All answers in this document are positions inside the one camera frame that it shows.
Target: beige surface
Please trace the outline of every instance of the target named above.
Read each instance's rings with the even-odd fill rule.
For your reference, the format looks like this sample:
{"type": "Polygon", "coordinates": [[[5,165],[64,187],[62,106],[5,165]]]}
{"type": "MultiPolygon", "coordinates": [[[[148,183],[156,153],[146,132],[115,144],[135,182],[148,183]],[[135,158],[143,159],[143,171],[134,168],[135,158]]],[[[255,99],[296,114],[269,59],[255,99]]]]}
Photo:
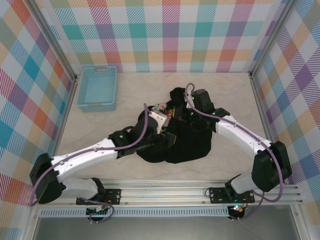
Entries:
{"type": "MultiPolygon", "coordinates": [[[[116,111],[84,113],[76,105],[76,92],[58,154],[88,147],[114,131],[134,126],[143,103],[167,102],[172,89],[185,87],[189,82],[195,84],[195,89],[206,89],[216,108],[226,109],[245,127],[265,136],[247,73],[119,73],[116,111]]],[[[212,135],[211,152],[198,160],[178,164],[149,163],[133,154],[92,166],[75,177],[227,180],[250,172],[252,165],[253,159],[216,133],[212,135]]]]}

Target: blue plastic basket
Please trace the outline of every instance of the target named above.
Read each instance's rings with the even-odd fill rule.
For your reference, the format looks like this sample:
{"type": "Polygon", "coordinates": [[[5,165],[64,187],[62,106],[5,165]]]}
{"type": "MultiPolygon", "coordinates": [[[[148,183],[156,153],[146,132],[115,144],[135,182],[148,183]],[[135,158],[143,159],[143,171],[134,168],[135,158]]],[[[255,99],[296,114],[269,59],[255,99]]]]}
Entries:
{"type": "Polygon", "coordinates": [[[117,67],[87,67],[83,70],[76,105],[83,112],[116,110],[117,67]]]}

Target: plaid backdrop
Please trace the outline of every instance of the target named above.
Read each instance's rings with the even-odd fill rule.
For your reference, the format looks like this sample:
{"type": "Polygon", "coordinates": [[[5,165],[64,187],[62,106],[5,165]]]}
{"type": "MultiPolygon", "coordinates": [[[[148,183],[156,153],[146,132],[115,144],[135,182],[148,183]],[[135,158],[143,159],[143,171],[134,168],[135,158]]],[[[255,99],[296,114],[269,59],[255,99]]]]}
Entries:
{"type": "Polygon", "coordinates": [[[53,153],[72,82],[23,0],[0,0],[0,239],[18,238],[38,155],[53,153]]]}
{"type": "MultiPolygon", "coordinates": [[[[50,0],[82,67],[108,64],[120,72],[247,72],[276,2],[50,0]]],[[[53,23],[52,30],[60,40],[53,23]]]]}
{"type": "Polygon", "coordinates": [[[289,0],[281,0],[281,3],[278,6],[278,9],[276,10],[275,15],[273,16],[273,19],[272,19],[267,31],[265,32],[265,34],[263,36],[263,39],[262,39],[262,41],[261,41],[261,43],[259,45],[259,48],[258,48],[258,50],[256,51],[256,53],[254,55],[253,61],[250,64],[248,72],[251,72],[253,70],[253,68],[254,68],[254,66],[255,66],[255,64],[257,62],[257,59],[260,57],[260,53],[261,53],[262,49],[264,49],[264,47],[265,47],[265,45],[267,43],[267,40],[269,39],[270,34],[273,32],[273,30],[274,30],[274,28],[276,26],[276,23],[277,23],[280,15],[281,15],[281,13],[282,13],[282,11],[283,11],[283,9],[286,6],[288,1],[289,0]]]}
{"type": "Polygon", "coordinates": [[[300,0],[258,73],[273,136],[285,143],[320,233],[320,0],[300,0]]]}

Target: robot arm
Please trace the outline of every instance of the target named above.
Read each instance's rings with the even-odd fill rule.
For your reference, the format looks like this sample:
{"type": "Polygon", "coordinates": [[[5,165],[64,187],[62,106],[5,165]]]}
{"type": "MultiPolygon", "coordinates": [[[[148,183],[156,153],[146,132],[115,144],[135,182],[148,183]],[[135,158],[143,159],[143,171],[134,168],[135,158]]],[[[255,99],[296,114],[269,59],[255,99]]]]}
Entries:
{"type": "Polygon", "coordinates": [[[269,192],[280,184],[279,173],[270,152],[275,155],[279,163],[282,178],[285,180],[292,174],[287,149],[282,142],[272,143],[256,135],[238,123],[223,108],[215,108],[208,92],[204,89],[189,91],[187,96],[188,102],[206,115],[201,117],[207,120],[213,132],[225,136],[253,158],[252,172],[237,175],[225,184],[225,191],[231,201],[244,192],[255,189],[269,192]]]}
{"type": "MultiPolygon", "coordinates": [[[[287,150],[283,143],[279,141],[272,143],[263,139],[238,123],[223,108],[215,108],[208,92],[204,89],[189,92],[187,98],[197,110],[207,114],[207,116],[199,115],[198,117],[206,120],[213,132],[230,139],[254,159],[251,173],[240,174],[225,184],[225,192],[230,201],[239,194],[255,189],[269,192],[280,183],[275,163],[264,146],[267,146],[276,156],[283,179],[292,174],[287,150]],[[217,116],[220,119],[211,118],[208,115],[217,116]],[[246,130],[246,133],[236,126],[241,126],[246,130]]],[[[142,136],[144,120],[138,121],[134,127],[129,126],[116,131],[108,138],[79,151],[52,158],[48,154],[40,155],[30,173],[33,185],[48,168],[54,165],[56,167],[40,181],[35,192],[38,202],[46,204],[59,197],[83,197],[97,202],[103,201],[104,188],[98,178],[76,179],[71,176],[87,167],[104,161],[116,160],[151,145],[157,145],[160,149],[170,148],[174,144],[175,138],[171,134],[160,133],[166,118],[164,115],[150,112],[147,116],[145,134],[137,144],[132,145],[140,135],[142,136]],[[121,147],[128,145],[132,145],[132,147],[121,149],[121,147]]]]}

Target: metal frame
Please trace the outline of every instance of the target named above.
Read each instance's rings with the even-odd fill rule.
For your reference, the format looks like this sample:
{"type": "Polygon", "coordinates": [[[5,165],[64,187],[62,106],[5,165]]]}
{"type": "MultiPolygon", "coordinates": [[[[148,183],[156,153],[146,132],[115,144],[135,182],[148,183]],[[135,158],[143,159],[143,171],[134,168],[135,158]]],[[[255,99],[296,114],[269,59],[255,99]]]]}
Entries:
{"type": "Polygon", "coordinates": [[[63,133],[65,131],[65,127],[66,127],[66,124],[67,124],[67,120],[68,120],[68,116],[69,116],[69,113],[70,113],[70,110],[71,110],[71,106],[72,106],[72,103],[73,103],[75,95],[76,95],[77,87],[78,87],[78,82],[77,82],[77,80],[75,80],[71,85],[69,100],[68,100],[68,103],[66,104],[66,108],[65,108],[64,115],[63,115],[62,123],[61,123],[60,129],[59,129],[57,137],[56,137],[56,143],[55,143],[54,150],[53,150],[53,153],[52,153],[53,156],[56,156],[57,153],[58,153],[58,149],[59,149],[59,146],[60,146],[60,143],[61,143],[62,135],[63,135],[63,133]]]}
{"type": "Polygon", "coordinates": [[[63,26],[61,25],[61,22],[58,19],[57,14],[55,13],[55,10],[50,2],[50,0],[41,0],[42,4],[49,15],[50,20],[52,21],[53,25],[55,26],[56,31],[58,32],[61,42],[64,44],[66,51],[70,54],[70,57],[73,60],[73,65],[74,65],[74,71],[76,71],[77,74],[82,74],[83,68],[82,65],[79,62],[79,59],[68,39],[68,36],[66,32],[64,31],[63,26]]]}
{"type": "Polygon", "coordinates": [[[284,6],[282,13],[275,23],[275,27],[270,34],[268,40],[265,43],[256,63],[252,69],[251,75],[254,79],[257,75],[258,71],[261,69],[262,65],[264,64],[265,60],[268,57],[272,47],[274,46],[275,42],[278,40],[279,35],[281,34],[282,30],[284,29],[287,20],[289,19],[291,13],[295,9],[296,5],[298,4],[299,0],[288,0],[286,6],[284,6]]]}
{"type": "Polygon", "coordinates": [[[74,82],[76,81],[76,74],[72,69],[64,51],[61,49],[58,40],[56,39],[54,33],[52,32],[49,24],[47,23],[45,17],[41,13],[38,5],[34,2],[34,0],[24,0],[25,5],[29,9],[30,13],[36,23],[39,25],[41,32],[45,36],[46,40],[48,41],[49,45],[51,46],[52,50],[56,54],[58,60],[62,64],[64,70],[68,74],[68,77],[72,79],[74,82]]]}
{"type": "MultiPolygon", "coordinates": [[[[158,208],[170,207],[193,207],[199,209],[211,209],[214,207],[232,206],[228,203],[211,204],[208,197],[205,196],[205,191],[209,187],[224,187],[225,180],[123,180],[123,179],[101,179],[103,186],[108,189],[121,189],[120,205],[115,205],[117,210],[125,210],[132,208],[158,208]]],[[[266,197],[275,198],[279,192],[279,187],[275,187],[270,192],[266,193],[266,197]]],[[[255,197],[255,203],[250,206],[258,205],[259,197],[255,197]]],[[[283,197],[276,203],[264,201],[266,205],[291,205],[300,206],[303,204],[299,189],[296,185],[285,185],[283,197]]],[[[87,208],[87,205],[76,205],[75,199],[61,198],[54,202],[40,205],[32,209],[27,224],[27,229],[23,235],[23,240],[32,239],[38,219],[41,217],[41,212],[44,209],[60,209],[70,210],[87,208]]],[[[301,239],[307,234],[302,230],[298,231],[301,239]]]]}
{"type": "MultiPolygon", "coordinates": [[[[112,218],[229,217],[227,206],[113,207],[114,212],[107,211],[99,216],[109,217],[113,212],[112,218]]],[[[86,210],[86,207],[45,207],[41,208],[39,218],[87,218],[86,210]]]]}
{"type": "MultiPolygon", "coordinates": [[[[253,76],[249,73],[249,79],[250,79],[250,84],[252,87],[252,91],[254,94],[254,98],[256,101],[256,105],[258,108],[258,112],[260,115],[260,119],[262,122],[262,126],[263,126],[263,130],[265,133],[265,136],[268,140],[270,141],[274,141],[274,137],[272,135],[272,131],[271,131],[271,126],[270,123],[268,121],[267,115],[266,115],[266,111],[264,110],[264,107],[262,105],[262,99],[261,96],[259,94],[259,90],[258,87],[253,79],[253,76]]],[[[311,237],[307,228],[307,222],[306,220],[308,219],[306,212],[303,209],[303,205],[302,204],[291,204],[291,212],[295,221],[295,225],[296,228],[298,230],[298,233],[300,235],[300,238],[302,240],[313,240],[316,239],[314,237],[311,237]]]]}

